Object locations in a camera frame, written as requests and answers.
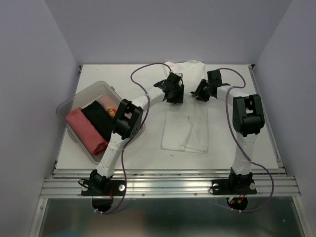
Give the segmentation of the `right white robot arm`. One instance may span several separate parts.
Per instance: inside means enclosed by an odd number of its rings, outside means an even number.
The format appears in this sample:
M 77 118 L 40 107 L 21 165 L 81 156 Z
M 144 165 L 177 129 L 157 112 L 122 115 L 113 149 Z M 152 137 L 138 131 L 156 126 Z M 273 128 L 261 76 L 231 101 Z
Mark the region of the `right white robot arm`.
M 210 188 L 214 195 L 256 194 L 252 173 L 252 154 L 257 135 L 265 125 L 261 97 L 247 94 L 244 86 L 232 86 L 222 81 L 221 70 L 207 72 L 192 96 L 198 101 L 207 102 L 210 97 L 225 102 L 230 133 L 236 143 L 236 154 L 227 179 L 212 180 Z

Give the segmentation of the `clear plastic storage bin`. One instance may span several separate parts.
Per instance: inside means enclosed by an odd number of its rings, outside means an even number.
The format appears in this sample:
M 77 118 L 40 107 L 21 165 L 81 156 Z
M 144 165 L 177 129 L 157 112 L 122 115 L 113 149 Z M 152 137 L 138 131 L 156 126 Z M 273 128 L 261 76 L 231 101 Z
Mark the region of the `clear plastic storage bin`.
M 74 144 L 77 144 L 81 148 L 81 155 L 86 159 L 90 160 L 92 164 L 97 165 L 102 159 L 104 152 L 100 152 L 98 155 L 92 155 L 88 152 L 85 145 L 82 143 L 80 138 L 73 131 L 71 126 L 66 121 L 66 116 L 74 109 L 85 108 L 94 101 L 98 100 L 100 97 L 108 95 L 115 103 L 119 104 L 122 98 L 115 92 L 115 90 L 110 87 L 104 81 L 98 81 L 87 88 L 83 89 L 77 93 L 72 98 L 64 101 L 59 106 L 57 106 L 56 113 L 64 122 L 67 128 L 67 137 L 72 140 Z

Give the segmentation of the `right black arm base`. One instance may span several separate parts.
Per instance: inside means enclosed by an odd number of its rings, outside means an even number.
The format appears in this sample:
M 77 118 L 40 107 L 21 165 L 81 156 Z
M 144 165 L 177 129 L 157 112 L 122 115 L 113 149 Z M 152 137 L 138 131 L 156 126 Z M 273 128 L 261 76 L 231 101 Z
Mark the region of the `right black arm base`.
M 209 191 L 214 195 L 236 196 L 239 194 L 257 194 L 253 173 L 236 174 L 231 168 L 227 179 L 211 180 Z

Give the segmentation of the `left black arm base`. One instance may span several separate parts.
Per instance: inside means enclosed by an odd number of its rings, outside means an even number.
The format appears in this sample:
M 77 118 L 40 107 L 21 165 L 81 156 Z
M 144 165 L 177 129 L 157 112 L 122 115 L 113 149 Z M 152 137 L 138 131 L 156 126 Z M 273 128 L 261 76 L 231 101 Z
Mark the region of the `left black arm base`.
M 126 191 L 126 181 L 101 176 L 95 170 L 88 179 L 79 179 L 81 195 L 84 197 L 122 197 Z

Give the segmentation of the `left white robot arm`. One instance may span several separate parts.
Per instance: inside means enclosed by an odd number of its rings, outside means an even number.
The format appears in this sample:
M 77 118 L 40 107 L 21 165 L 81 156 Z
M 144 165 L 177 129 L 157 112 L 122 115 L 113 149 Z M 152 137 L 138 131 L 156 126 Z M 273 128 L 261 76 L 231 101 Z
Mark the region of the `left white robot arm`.
M 87 189 L 98 196 L 107 196 L 119 156 L 131 139 L 139 133 L 142 122 L 146 120 L 143 113 L 147 113 L 151 106 L 163 101 L 183 103 L 183 95 L 183 75 L 170 72 L 166 79 L 155 83 L 143 96 L 131 101 L 122 100 L 114 117 L 110 142 L 96 169 L 90 173 Z

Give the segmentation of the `white printed t-shirt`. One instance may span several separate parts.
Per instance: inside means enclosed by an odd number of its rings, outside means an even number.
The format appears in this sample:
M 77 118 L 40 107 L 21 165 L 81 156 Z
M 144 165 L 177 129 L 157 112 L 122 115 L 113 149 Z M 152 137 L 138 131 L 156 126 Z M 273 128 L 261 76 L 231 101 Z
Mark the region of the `white printed t-shirt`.
M 183 104 L 167 104 L 161 140 L 163 150 L 206 153 L 208 150 L 207 104 L 192 96 L 200 81 L 205 78 L 205 64 L 190 60 L 166 63 L 174 73 L 180 73 L 184 82 Z

